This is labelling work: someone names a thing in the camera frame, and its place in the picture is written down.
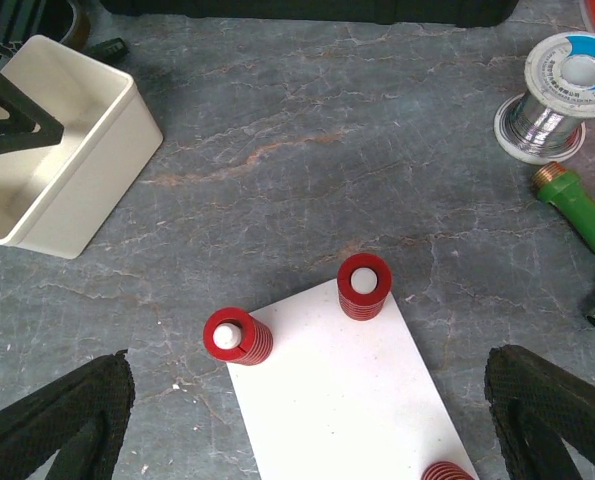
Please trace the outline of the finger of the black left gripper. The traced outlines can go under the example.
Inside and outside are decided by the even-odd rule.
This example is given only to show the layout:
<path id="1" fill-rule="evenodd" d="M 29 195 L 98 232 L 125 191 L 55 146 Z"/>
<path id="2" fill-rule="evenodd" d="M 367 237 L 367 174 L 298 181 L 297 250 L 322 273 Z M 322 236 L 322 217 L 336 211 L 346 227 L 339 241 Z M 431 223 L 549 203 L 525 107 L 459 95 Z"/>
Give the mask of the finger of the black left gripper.
<path id="1" fill-rule="evenodd" d="M 0 73 L 0 155 L 61 142 L 64 126 Z"/>

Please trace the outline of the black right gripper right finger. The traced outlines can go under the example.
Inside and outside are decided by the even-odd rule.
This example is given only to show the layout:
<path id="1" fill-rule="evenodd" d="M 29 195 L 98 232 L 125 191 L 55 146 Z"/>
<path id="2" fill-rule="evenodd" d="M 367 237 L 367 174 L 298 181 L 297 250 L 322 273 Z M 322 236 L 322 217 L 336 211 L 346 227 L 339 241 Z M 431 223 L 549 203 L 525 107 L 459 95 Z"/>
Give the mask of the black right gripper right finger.
<path id="1" fill-rule="evenodd" d="M 579 479 L 595 466 L 595 387 L 524 347 L 489 352 L 485 398 L 511 479 Z"/>

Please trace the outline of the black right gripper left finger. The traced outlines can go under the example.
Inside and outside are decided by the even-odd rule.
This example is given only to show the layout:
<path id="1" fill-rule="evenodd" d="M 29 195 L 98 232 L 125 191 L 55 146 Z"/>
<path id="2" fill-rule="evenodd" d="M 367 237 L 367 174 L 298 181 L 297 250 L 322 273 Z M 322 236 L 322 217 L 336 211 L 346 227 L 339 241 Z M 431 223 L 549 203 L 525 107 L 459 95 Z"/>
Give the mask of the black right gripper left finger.
<path id="1" fill-rule="evenodd" d="M 126 352 L 98 357 L 0 410 L 0 479 L 110 479 L 135 383 Z"/>

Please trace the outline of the white plastic parts bin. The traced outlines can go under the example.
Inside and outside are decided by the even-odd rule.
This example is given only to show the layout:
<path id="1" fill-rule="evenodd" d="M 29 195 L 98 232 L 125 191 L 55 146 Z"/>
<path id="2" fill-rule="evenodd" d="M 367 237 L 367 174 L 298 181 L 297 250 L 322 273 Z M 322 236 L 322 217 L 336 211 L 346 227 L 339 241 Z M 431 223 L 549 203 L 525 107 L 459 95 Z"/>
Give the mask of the white plastic parts bin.
<path id="1" fill-rule="evenodd" d="M 47 37 L 1 72 L 64 132 L 57 145 L 0 155 L 0 245 L 73 259 L 163 135 L 130 74 Z"/>

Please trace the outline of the large red spring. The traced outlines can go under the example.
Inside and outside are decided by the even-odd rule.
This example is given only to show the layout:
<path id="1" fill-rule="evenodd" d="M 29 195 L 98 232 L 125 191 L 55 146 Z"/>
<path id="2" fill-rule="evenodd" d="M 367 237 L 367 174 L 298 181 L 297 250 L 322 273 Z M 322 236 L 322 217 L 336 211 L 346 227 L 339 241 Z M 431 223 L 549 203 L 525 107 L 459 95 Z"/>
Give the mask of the large red spring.
<path id="1" fill-rule="evenodd" d="M 268 326 L 246 311 L 226 307 L 214 312 L 206 321 L 203 343 L 216 360 L 252 366 L 269 357 L 273 336 Z"/>
<path id="2" fill-rule="evenodd" d="M 453 462 L 439 461 L 425 469 L 421 480 L 474 480 L 474 478 Z"/>
<path id="3" fill-rule="evenodd" d="M 346 259 L 337 277 L 339 303 L 353 320 L 367 321 L 382 310 L 392 286 L 392 274 L 380 257 L 359 253 Z"/>

